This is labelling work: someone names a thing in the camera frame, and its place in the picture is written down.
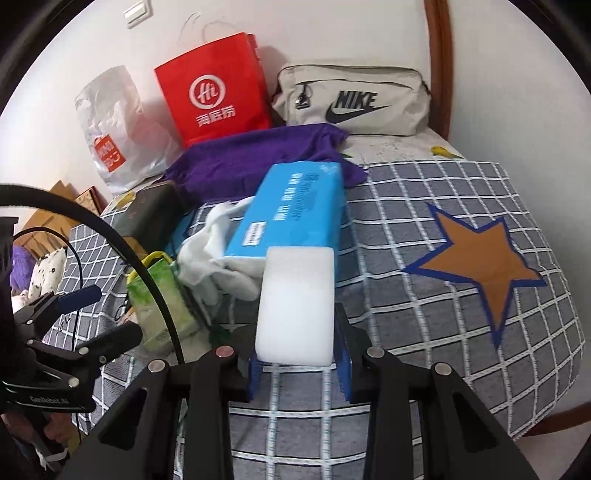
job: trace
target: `bed sheet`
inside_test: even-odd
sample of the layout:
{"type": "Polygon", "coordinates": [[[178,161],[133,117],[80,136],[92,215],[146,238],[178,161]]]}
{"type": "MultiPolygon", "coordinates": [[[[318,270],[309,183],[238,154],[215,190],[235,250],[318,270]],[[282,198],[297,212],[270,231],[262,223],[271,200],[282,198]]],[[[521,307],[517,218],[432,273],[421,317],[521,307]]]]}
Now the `bed sheet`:
{"type": "MultiPolygon", "coordinates": [[[[437,145],[440,138],[435,138],[437,145]]],[[[347,191],[341,228],[336,298],[350,321],[366,329],[403,361],[452,365],[513,437],[541,420],[576,379],[584,344],[579,319],[556,259],[499,164],[447,160],[405,150],[391,138],[352,139],[351,153],[368,181],[347,191]],[[419,155],[419,159],[410,158],[419,155]],[[427,204],[474,228],[504,217],[515,248],[546,279],[545,287],[515,289],[501,347],[495,349],[478,292],[402,272],[444,242],[427,204]]],[[[191,232],[202,227],[212,205],[195,214],[191,232]]],[[[110,223],[118,215],[105,216],[110,223]]],[[[87,227],[72,230],[86,283],[103,289],[100,304],[85,309],[76,337],[84,341],[113,327],[125,298],[123,264],[87,227]]],[[[76,288],[69,261],[61,289],[76,288]]],[[[229,327],[256,319],[257,303],[225,297],[216,321],[229,327]]],[[[73,321],[55,325],[46,341],[66,345],[73,321]]],[[[106,365],[95,388],[95,424],[143,364],[124,355],[106,365]]],[[[231,406],[237,480],[362,476],[368,409],[351,406],[339,391],[334,365],[325,368],[268,365],[259,393],[248,405],[231,406]]],[[[415,477],[422,475],[416,404],[411,405],[415,477]]],[[[178,441],[180,475],[184,440],[178,441]]]]}

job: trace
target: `black cable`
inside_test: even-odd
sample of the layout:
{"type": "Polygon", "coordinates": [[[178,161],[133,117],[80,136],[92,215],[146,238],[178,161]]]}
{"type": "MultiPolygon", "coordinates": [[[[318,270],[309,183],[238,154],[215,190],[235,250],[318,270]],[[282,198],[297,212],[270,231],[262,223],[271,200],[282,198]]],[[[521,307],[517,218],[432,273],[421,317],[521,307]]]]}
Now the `black cable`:
{"type": "Polygon", "coordinates": [[[57,213],[59,215],[67,216],[77,222],[84,223],[92,228],[99,235],[102,235],[113,250],[138,273],[139,277],[144,281],[146,288],[152,294],[156,305],[160,309],[164,323],[168,329],[168,334],[173,344],[174,353],[177,357],[178,364],[184,363],[183,350],[180,339],[178,338],[177,329],[174,325],[173,318],[170,314],[168,306],[164,297],[160,293],[158,286],[154,279],[149,274],[147,268],[138,258],[133,249],[121,238],[121,236],[106,223],[103,219],[97,217],[90,210],[87,210],[81,205],[78,205],[71,200],[67,200],[54,193],[40,190],[33,187],[25,187],[23,185],[7,185],[0,184],[0,206],[24,206],[39,208],[49,212],[57,213]]]}
{"type": "MultiPolygon", "coordinates": [[[[80,261],[80,257],[78,255],[78,252],[76,251],[76,249],[72,246],[70,241],[64,235],[62,235],[60,232],[56,232],[55,230],[53,230],[49,227],[46,227],[46,226],[32,226],[30,228],[26,228],[26,229],[18,232],[13,237],[12,241],[15,241],[17,238],[20,238],[24,235],[27,235],[29,233],[34,233],[34,232],[50,233],[50,234],[58,237],[72,251],[72,253],[74,254],[74,257],[76,258],[76,262],[78,263],[78,273],[80,276],[80,286],[78,287],[78,289],[80,290],[84,286],[84,275],[82,273],[82,262],[80,261]]],[[[79,319],[80,319],[80,309],[78,309],[76,311],[76,320],[74,320],[74,331],[72,331],[72,352],[76,349],[76,329],[78,328],[78,320],[79,319]]],[[[80,422],[78,421],[78,414],[76,413],[75,416],[76,416],[76,430],[78,431],[78,445],[82,445],[82,434],[80,433],[80,422]]]]}

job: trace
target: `bag handle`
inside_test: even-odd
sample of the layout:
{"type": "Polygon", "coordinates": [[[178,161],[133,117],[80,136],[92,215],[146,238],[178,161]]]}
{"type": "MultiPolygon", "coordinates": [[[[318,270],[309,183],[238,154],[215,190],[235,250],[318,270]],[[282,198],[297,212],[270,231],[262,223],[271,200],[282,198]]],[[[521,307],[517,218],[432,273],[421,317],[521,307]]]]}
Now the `bag handle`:
{"type": "MultiPolygon", "coordinates": [[[[177,40],[177,44],[178,45],[181,45],[182,46],[182,43],[184,43],[184,40],[187,39],[187,37],[188,37],[188,35],[185,35],[185,32],[186,31],[193,31],[195,22],[198,19],[200,19],[201,17],[204,17],[205,15],[206,14],[204,14],[202,12],[194,12],[191,15],[189,15],[189,17],[185,20],[183,26],[181,27],[180,33],[178,34],[178,40],[177,40]]],[[[188,47],[186,51],[190,51],[190,50],[192,50],[194,48],[200,47],[202,45],[205,45],[206,43],[209,43],[209,42],[213,41],[212,38],[210,38],[209,40],[206,38],[206,32],[205,32],[208,27],[211,27],[213,25],[222,25],[224,27],[230,27],[231,30],[233,30],[233,32],[231,32],[231,33],[227,33],[227,34],[224,34],[222,36],[218,36],[217,38],[215,38],[215,40],[217,40],[219,38],[223,38],[223,37],[228,37],[228,36],[234,35],[236,33],[243,32],[243,30],[241,30],[240,28],[238,28],[233,23],[226,22],[224,20],[211,20],[211,21],[205,23],[205,25],[202,25],[201,26],[201,43],[199,43],[198,45],[192,45],[191,47],[188,47]]]]}
{"type": "MultiPolygon", "coordinates": [[[[150,253],[147,257],[145,257],[142,260],[142,263],[144,264],[144,266],[146,268],[148,268],[148,265],[150,265],[152,263],[152,260],[155,260],[156,258],[164,258],[169,265],[173,263],[173,259],[170,258],[166,252],[162,252],[161,250],[157,250],[155,252],[150,253]]],[[[133,282],[135,280],[135,277],[137,277],[137,276],[138,276],[138,273],[135,270],[133,270],[127,276],[127,282],[125,282],[125,284],[129,285],[131,282],[133,282]]]]}

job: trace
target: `green package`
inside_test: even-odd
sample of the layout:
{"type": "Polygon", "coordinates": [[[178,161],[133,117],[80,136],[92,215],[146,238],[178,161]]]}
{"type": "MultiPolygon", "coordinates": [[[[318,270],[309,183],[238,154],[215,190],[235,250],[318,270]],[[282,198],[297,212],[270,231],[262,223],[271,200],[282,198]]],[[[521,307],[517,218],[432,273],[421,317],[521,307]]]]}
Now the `green package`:
{"type": "MultiPolygon", "coordinates": [[[[150,276],[154,279],[166,301],[179,339],[182,340],[196,332],[199,324],[185,304],[171,265],[167,260],[162,258],[150,266],[148,272],[150,272],[150,276]]],[[[142,340],[143,347],[150,352],[162,355],[170,352],[172,350],[172,341],[164,323],[162,313],[160,313],[148,287],[146,287],[139,276],[134,275],[131,280],[128,280],[127,292],[129,294],[129,300],[134,307],[138,323],[144,333],[142,340]]]]}

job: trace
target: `nike bag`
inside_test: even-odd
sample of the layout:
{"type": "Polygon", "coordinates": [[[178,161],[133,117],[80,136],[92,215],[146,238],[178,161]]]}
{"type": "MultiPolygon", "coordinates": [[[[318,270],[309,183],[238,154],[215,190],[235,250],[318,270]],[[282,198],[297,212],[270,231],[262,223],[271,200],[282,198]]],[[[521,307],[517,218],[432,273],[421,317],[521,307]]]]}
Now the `nike bag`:
{"type": "Polygon", "coordinates": [[[413,69],[375,62],[288,63],[273,108],[287,125],[327,122],[362,135],[415,135],[427,125],[429,92],[413,69]]]}

